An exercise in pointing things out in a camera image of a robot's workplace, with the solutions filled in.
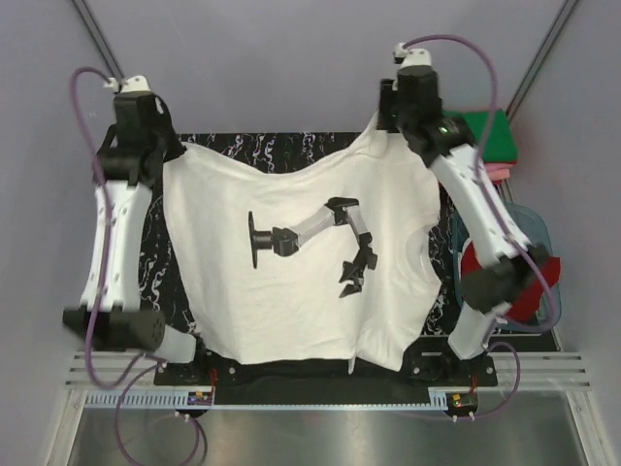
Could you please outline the white printed t shirt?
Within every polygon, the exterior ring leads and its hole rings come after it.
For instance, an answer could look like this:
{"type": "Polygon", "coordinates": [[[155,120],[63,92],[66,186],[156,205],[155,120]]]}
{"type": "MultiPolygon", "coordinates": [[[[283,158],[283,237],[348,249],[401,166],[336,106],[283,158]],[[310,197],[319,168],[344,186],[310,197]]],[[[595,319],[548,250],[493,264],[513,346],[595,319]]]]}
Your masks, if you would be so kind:
{"type": "Polygon", "coordinates": [[[205,346],[243,364],[363,359],[397,371],[441,288],[428,235],[439,185],[404,137],[374,123],[349,147],[290,174],[265,174],[187,146],[163,170],[166,226],[205,346]],[[377,265],[344,295],[358,245],[332,226],[281,257],[253,252],[249,228],[291,227],[334,197],[355,199],[377,265]]]}

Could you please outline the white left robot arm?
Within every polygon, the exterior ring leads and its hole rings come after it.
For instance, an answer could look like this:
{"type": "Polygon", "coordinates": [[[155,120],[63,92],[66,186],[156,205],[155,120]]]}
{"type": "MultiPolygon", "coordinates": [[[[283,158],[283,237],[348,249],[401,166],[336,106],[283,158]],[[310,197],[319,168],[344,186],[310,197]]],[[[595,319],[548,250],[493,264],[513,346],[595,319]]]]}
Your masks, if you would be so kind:
{"type": "Polygon", "coordinates": [[[138,282],[144,223],[165,161],[181,155],[167,106],[149,90],[119,92],[115,122],[97,150],[96,233],[79,305],[62,322],[93,350],[138,350],[176,363],[176,373],[201,383],[210,362],[196,339],[174,329],[162,312],[143,306],[138,282]]]}

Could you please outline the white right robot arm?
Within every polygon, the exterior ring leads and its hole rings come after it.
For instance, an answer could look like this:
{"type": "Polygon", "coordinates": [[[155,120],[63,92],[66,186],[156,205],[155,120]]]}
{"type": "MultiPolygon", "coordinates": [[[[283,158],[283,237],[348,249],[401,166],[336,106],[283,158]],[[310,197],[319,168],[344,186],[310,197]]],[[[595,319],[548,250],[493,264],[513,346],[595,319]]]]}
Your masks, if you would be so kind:
{"type": "Polygon", "coordinates": [[[478,269],[461,277],[463,305],[441,360],[443,378],[462,384],[475,372],[473,358],[492,329],[549,259],[513,222],[478,155],[475,136],[461,116],[442,108],[439,79],[430,65],[405,65],[383,83],[379,127],[400,132],[448,193],[470,234],[478,269]]]}

